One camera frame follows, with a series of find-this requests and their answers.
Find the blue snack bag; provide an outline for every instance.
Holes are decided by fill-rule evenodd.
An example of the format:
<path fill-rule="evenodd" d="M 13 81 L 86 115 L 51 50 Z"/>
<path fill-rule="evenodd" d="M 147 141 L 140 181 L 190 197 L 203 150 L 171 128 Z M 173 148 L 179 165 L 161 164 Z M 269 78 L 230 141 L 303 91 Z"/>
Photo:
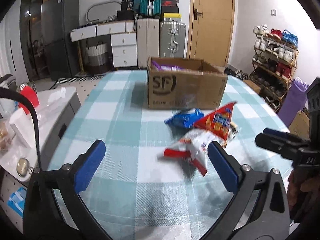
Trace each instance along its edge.
<path fill-rule="evenodd" d="M 200 109 L 196 108 L 193 110 L 185 110 L 175 114 L 173 117 L 164 121 L 166 124 L 179 126 L 183 128 L 191 128 L 193 123 L 204 117 L 204 114 Z"/>

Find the sf logo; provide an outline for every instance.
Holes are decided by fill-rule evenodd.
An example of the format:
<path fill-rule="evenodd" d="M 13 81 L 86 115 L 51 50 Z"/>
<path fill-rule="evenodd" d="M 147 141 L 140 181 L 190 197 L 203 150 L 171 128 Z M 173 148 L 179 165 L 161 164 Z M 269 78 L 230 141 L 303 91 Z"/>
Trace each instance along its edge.
<path fill-rule="evenodd" d="M 174 91 L 176 84 L 176 76 L 154 76 L 153 93 L 160 96 L 169 95 Z"/>

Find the checkered tablecloth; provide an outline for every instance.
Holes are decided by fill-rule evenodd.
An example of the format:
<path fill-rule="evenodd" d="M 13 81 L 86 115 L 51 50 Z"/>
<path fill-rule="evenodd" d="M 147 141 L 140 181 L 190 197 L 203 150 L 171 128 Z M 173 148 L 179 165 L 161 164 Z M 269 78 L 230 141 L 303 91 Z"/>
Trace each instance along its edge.
<path fill-rule="evenodd" d="M 241 130 L 226 151 L 240 164 L 258 171 L 277 167 L 286 177 L 291 162 L 254 143 L 264 128 L 288 131 L 286 126 L 251 88 L 232 76 L 221 105 L 230 101 L 238 102 L 232 120 Z M 164 124 L 175 113 L 148 109 L 146 71 L 117 71 L 99 82 L 60 141 L 50 170 L 73 163 L 96 139 L 106 143 L 106 155 L 80 195 L 114 239 L 198 240 L 232 198 L 211 163 L 202 177 L 188 163 L 163 157 L 163 150 L 187 132 Z M 73 225 L 59 192 L 56 196 Z"/>

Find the purple bag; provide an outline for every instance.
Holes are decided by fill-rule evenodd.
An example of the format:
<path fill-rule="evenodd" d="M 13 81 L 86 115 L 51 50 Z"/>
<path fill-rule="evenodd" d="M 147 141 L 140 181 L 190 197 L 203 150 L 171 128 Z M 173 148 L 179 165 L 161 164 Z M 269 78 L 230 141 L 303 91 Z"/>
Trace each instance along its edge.
<path fill-rule="evenodd" d="M 309 85 L 297 77 L 293 80 L 287 97 L 278 113 L 280 119 L 289 127 L 298 111 L 302 111 L 307 102 L 306 90 Z"/>

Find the purple item in box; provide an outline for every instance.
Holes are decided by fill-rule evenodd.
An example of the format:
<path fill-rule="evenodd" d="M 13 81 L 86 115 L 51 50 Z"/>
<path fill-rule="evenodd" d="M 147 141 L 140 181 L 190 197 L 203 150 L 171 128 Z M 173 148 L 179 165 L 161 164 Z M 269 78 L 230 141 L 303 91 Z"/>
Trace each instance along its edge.
<path fill-rule="evenodd" d="M 173 65 L 159 65 L 157 62 L 152 60 L 153 65 L 159 70 L 159 71 L 179 71 L 184 70 L 184 68 L 179 66 L 173 66 Z"/>
<path fill-rule="evenodd" d="M 278 116 L 289 127 L 298 111 L 302 111 L 307 102 L 306 90 L 309 85 L 300 78 L 295 78 L 288 90 L 287 97 L 278 113 Z"/>

